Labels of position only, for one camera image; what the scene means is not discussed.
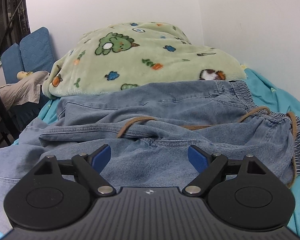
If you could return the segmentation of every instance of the metal screw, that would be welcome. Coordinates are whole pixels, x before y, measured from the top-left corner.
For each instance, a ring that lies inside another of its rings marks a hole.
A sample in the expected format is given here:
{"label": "metal screw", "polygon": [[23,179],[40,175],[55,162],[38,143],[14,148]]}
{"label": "metal screw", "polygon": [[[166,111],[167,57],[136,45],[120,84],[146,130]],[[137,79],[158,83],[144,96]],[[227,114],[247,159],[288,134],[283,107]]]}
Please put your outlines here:
{"label": "metal screw", "polygon": [[113,188],[110,187],[110,186],[101,186],[101,187],[98,188],[98,191],[101,194],[109,194],[113,191]]}
{"label": "metal screw", "polygon": [[198,186],[188,186],[186,187],[186,192],[189,194],[197,194],[201,191],[201,189]]}

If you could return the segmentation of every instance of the brown drawstring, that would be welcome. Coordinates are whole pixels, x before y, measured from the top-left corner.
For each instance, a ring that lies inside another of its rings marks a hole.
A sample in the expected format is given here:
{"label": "brown drawstring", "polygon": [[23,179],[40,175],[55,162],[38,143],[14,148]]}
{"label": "brown drawstring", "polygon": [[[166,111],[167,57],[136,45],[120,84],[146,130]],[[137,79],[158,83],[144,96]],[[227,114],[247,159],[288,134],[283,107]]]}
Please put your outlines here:
{"label": "brown drawstring", "polygon": [[151,116],[139,116],[139,117],[132,118],[130,121],[126,122],[125,125],[120,129],[117,138],[120,138],[124,134],[124,132],[134,123],[139,121],[149,121],[149,120],[156,121],[156,119]]}
{"label": "brown drawstring", "polygon": [[[250,115],[255,114],[256,112],[262,110],[262,109],[266,109],[268,114],[270,114],[270,109],[266,106],[258,106],[254,109],[252,109],[250,112],[246,113],[244,116],[242,116],[237,122],[242,122],[244,121],[247,117],[249,117]],[[181,127],[186,128],[188,130],[194,131],[194,130],[199,130],[199,129],[204,129],[204,128],[208,128],[208,127],[212,127],[215,126],[217,124],[210,124],[210,125],[181,125]]]}
{"label": "brown drawstring", "polygon": [[[258,106],[255,107],[254,109],[252,109],[250,112],[246,113],[244,116],[242,116],[237,122],[242,122],[244,121],[247,117],[255,114],[256,112],[262,110],[262,109],[266,109],[268,114],[270,114],[270,109],[266,106]],[[293,112],[288,112],[287,116],[291,119],[291,133],[293,136],[293,140],[296,140],[297,137],[297,119],[296,116]],[[117,138],[121,138],[121,136],[125,133],[125,131],[134,123],[136,122],[140,122],[140,121],[157,121],[154,117],[151,116],[140,116],[140,117],[135,117],[132,118],[130,121],[126,122],[125,125],[120,129],[120,131],[118,132]],[[208,128],[208,127],[212,127],[215,126],[214,124],[210,124],[210,125],[181,125],[181,127],[186,128],[188,130],[199,130],[199,129],[204,129],[204,128]],[[296,164],[296,158],[293,154],[292,157],[292,165],[293,165],[293,178],[292,181],[289,182],[287,184],[288,188],[291,188],[291,186],[293,185],[296,177],[297,177],[297,164]]]}
{"label": "brown drawstring", "polygon": [[[297,138],[297,119],[293,112],[287,112],[287,116],[291,119],[291,133],[292,133],[293,140],[295,141]],[[292,178],[292,181],[290,181],[287,184],[288,188],[292,187],[292,185],[297,177],[297,163],[296,163],[296,158],[294,156],[294,153],[293,153],[293,157],[292,157],[292,166],[293,166],[293,178]]]}
{"label": "brown drawstring", "polygon": [[287,116],[291,119],[291,133],[295,141],[297,137],[297,119],[293,112],[287,112]]}
{"label": "brown drawstring", "polygon": [[[258,106],[254,109],[252,109],[250,112],[246,113],[243,117],[241,117],[237,122],[242,122],[243,120],[245,120],[247,117],[249,117],[250,115],[253,115],[254,113],[262,110],[262,109],[266,109],[268,111],[268,114],[270,114],[270,109],[266,106]],[[157,121],[154,117],[152,116],[140,116],[140,117],[135,117],[132,118],[130,121],[126,122],[125,125],[120,129],[117,138],[120,138],[125,131],[134,123],[139,122],[139,121]],[[199,129],[204,129],[204,128],[208,128],[208,127],[212,127],[212,126],[216,126],[217,124],[208,124],[208,125],[181,125],[181,127],[186,128],[188,130],[194,131],[194,130],[199,130]]]}
{"label": "brown drawstring", "polygon": [[242,122],[243,120],[245,120],[247,117],[249,117],[250,115],[255,114],[256,112],[262,110],[262,109],[266,109],[268,111],[268,114],[270,114],[270,109],[266,106],[258,106],[256,108],[253,108],[250,112],[246,113],[243,117],[241,117],[237,122]]}

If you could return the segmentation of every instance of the light blue denim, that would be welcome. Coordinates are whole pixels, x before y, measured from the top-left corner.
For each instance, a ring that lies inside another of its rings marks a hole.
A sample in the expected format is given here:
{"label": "light blue denim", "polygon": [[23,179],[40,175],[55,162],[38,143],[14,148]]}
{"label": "light blue denim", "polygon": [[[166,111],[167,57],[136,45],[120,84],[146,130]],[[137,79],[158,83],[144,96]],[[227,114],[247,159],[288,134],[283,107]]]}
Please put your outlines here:
{"label": "light blue denim", "polygon": [[[254,154],[283,182],[291,181],[291,121],[285,115],[260,111],[237,123],[252,107],[246,89],[244,82],[191,81],[62,98],[57,122],[48,125],[37,118],[21,133],[18,145],[0,149],[0,231],[11,229],[3,210],[6,193],[40,158],[53,154],[70,159],[103,144],[111,146],[112,158],[101,175],[116,189],[183,188],[198,175],[187,158],[192,144],[231,159]],[[157,121],[138,122],[117,139],[124,124],[137,116]],[[209,124],[216,126],[194,131],[180,127]]]}

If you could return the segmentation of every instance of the gray cloth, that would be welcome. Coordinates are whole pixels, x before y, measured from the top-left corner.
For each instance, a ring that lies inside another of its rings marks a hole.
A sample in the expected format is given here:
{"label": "gray cloth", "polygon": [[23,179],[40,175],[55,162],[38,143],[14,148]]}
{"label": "gray cloth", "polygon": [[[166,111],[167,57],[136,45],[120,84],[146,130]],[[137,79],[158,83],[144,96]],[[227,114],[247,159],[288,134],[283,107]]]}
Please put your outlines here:
{"label": "gray cloth", "polygon": [[15,84],[1,87],[0,98],[6,109],[8,110],[11,106],[23,105],[27,102],[39,103],[41,85],[48,76],[49,72],[38,71]]}

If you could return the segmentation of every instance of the turquoise bedsheet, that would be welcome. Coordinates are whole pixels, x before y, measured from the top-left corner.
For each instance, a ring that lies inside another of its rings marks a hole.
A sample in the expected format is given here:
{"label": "turquoise bedsheet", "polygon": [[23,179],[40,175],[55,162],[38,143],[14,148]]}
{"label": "turquoise bedsheet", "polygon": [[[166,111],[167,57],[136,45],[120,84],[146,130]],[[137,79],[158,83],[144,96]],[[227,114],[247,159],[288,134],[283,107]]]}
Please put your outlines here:
{"label": "turquoise bedsheet", "polygon": [[[258,106],[268,106],[274,112],[287,113],[293,111],[300,117],[300,102],[284,90],[277,88],[266,78],[251,69],[245,69],[247,84],[253,99]],[[57,120],[56,108],[59,99],[50,100],[40,111],[39,118],[46,123]],[[296,207],[288,227],[300,236],[300,176],[297,177],[291,191],[296,199]]]}

